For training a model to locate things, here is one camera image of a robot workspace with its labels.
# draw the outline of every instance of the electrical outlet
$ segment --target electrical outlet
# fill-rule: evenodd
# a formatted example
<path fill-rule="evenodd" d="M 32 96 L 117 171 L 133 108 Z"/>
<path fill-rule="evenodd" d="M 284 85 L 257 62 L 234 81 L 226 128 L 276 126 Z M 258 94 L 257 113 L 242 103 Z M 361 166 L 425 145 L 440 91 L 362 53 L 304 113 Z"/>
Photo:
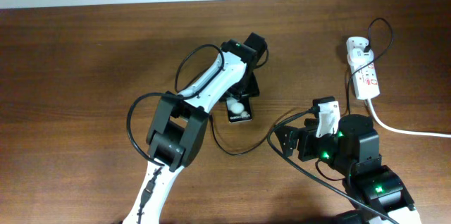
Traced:
<path fill-rule="evenodd" d="M 351 67 L 351 73 L 359 70 L 374 59 L 372 50 L 364 52 L 366 45 L 368 45 L 368 40 L 364 37 L 350 37 L 346 41 L 347 62 Z M 353 76 L 352 81 L 358 100 L 372 99 L 381 93 L 374 63 L 359 70 Z"/>

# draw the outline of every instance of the wooden table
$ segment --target wooden table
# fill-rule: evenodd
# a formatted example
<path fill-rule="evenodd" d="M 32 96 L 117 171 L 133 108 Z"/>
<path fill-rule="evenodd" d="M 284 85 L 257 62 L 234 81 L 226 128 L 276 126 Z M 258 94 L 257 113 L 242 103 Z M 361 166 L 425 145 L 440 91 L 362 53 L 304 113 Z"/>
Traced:
<path fill-rule="evenodd" d="M 179 63 L 200 44 L 244 41 L 251 32 L 266 38 L 271 57 L 255 72 L 261 96 L 252 100 L 252 122 L 231 125 L 224 104 L 213 109 L 229 150 L 253 145 L 276 118 L 294 107 L 309 108 L 312 99 L 333 95 L 343 112 L 345 40 L 366 36 L 378 16 L 395 30 L 392 49 L 376 64 L 379 117 L 398 128 L 450 133 L 450 1 L 239 0 L 2 10 L 0 219 L 123 219 L 147 165 L 125 134 L 129 105 L 146 92 L 172 90 Z M 380 51 L 386 29 L 377 25 L 373 35 Z M 198 54 L 186 64 L 181 84 L 215 57 L 214 51 Z M 144 147 L 157 100 L 144 101 L 133 117 Z M 353 94 L 351 106 L 368 114 Z M 405 182 L 423 223 L 449 223 L 451 141 L 375 128 L 383 163 Z M 317 174 L 313 161 L 301 165 Z M 280 223 L 351 209 L 266 143 L 231 157 L 208 131 L 199 155 L 175 181 L 161 219 Z"/>

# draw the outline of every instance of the green led indicator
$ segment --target green led indicator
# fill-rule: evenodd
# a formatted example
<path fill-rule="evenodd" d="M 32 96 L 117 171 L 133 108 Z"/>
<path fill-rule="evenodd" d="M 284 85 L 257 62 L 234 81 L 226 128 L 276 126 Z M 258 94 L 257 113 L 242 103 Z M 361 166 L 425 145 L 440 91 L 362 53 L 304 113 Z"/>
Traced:
<path fill-rule="evenodd" d="M 330 156 L 327 152 L 323 152 L 323 158 L 330 158 Z"/>

